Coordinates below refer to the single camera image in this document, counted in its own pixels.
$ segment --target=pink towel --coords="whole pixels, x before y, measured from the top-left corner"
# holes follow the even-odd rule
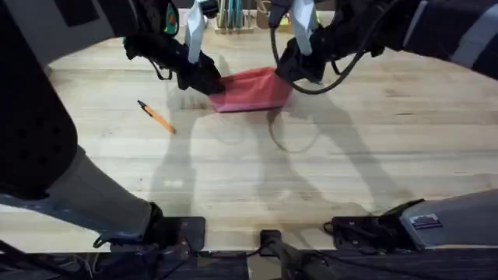
[[[220,113],[283,107],[292,87],[274,71],[274,68],[265,67],[222,77],[225,92],[211,95],[209,100]]]

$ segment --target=pen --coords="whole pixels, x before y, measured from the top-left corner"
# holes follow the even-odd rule
[[[174,127],[171,126],[171,124],[168,124],[160,115],[156,114],[152,109],[150,109],[149,106],[147,106],[145,103],[142,101],[138,100],[140,107],[142,110],[144,110],[151,118],[154,120],[158,121],[162,126],[164,126],[165,129],[170,131],[171,133],[175,134],[177,131],[174,129]]]

